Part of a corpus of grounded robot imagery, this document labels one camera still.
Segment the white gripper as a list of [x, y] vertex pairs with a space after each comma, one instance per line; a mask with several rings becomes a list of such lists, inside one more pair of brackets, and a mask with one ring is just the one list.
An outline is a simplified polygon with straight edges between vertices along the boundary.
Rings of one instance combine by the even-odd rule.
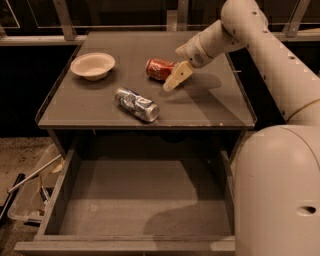
[[187, 80], [193, 74], [193, 68], [202, 68], [212, 62], [212, 58], [204, 50], [203, 38], [203, 33], [199, 32], [175, 50], [175, 53], [186, 61], [174, 66], [163, 84], [166, 92], [173, 91], [179, 84]]

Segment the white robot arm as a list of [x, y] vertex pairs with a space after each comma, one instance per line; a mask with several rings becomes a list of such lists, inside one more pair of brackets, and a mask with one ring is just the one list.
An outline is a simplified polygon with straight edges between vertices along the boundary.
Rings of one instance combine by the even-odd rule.
[[269, 31], [255, 0], [226, 0], [176, 53], [202, 68], [238, 49], [271, 101], [257, 106], [259, 129], [237, 159], [235, 256], [320, 256], [320, 78]]

